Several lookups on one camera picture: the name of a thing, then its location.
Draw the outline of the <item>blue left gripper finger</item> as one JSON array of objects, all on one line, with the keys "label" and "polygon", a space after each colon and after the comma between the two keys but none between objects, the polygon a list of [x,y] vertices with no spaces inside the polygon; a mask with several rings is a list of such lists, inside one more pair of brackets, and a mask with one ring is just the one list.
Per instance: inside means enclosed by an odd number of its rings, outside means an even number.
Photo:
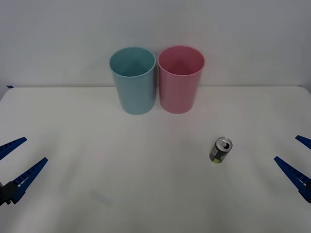
[{"label": "blue left gripper finger", "polygon": [[8,182],[4,186],[4,202],[7,204],[19,202],[47,162],[48,159],[45,157],[20,176]]},{"label": "blue left gripper finger", "polygon": [[0,160],[27,141],[26,137],[22,137],[0,146]]}]

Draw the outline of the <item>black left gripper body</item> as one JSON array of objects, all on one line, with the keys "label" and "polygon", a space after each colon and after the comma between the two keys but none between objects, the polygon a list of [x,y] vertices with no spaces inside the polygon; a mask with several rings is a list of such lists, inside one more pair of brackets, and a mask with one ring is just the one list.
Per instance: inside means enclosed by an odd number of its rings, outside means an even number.
[{"label": "black left gripper body", "polygon": [[7,183],[0,187],[0,204],[3,205],[11,203],[11,183]]}]

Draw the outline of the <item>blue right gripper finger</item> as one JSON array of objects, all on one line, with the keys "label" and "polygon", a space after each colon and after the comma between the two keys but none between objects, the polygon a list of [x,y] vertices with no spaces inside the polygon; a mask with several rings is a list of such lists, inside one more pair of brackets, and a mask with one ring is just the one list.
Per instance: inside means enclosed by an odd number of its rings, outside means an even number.
[{"label": "blue right gripper finger", "polygon": [[310,139],[305,138],[305,137],[300,136],[300,135],[297,135],[297,136],[295,137],[295,139],[296,139],[297,141],[299,141],[300,143],[302,143],[303,145],[305,145],[306,147],[311,147],[311,140],[310,140]]},{"label": "blue right gripper finger", "polygon": [[300,195],[308,202],[311,202],[311,179],[296,170],[294,167],[283,161],[281,158],[276,156],[274,161],[283,171],[283,173],[289,178],[289,180],[298,189]]}]

